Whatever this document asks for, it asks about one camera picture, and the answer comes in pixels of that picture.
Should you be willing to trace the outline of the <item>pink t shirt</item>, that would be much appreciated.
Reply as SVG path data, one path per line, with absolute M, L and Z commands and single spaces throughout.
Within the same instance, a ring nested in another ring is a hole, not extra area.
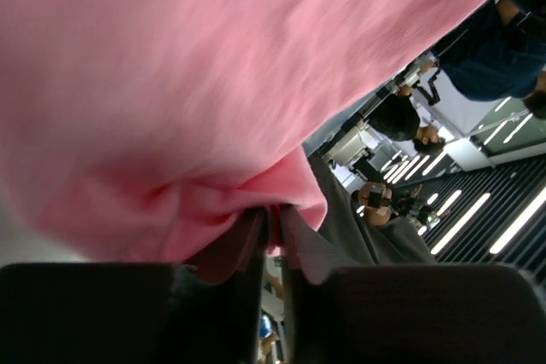
M 327 205 L 301 147 L 485 0 L 1 0 L 1 207 L 100 261 L 182 261 Z

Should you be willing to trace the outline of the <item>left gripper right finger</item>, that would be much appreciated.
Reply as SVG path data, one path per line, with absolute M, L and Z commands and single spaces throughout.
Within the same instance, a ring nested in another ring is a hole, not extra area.
M 292 363 L 542 363 L 545 300 L 506 265 L 363 266 L 284 205 Z

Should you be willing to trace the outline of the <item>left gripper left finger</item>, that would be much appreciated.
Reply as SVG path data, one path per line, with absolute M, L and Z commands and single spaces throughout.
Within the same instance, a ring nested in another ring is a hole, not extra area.
M 12 263 L 4 363 L 254 363 L 267 213 L 177 263 Z

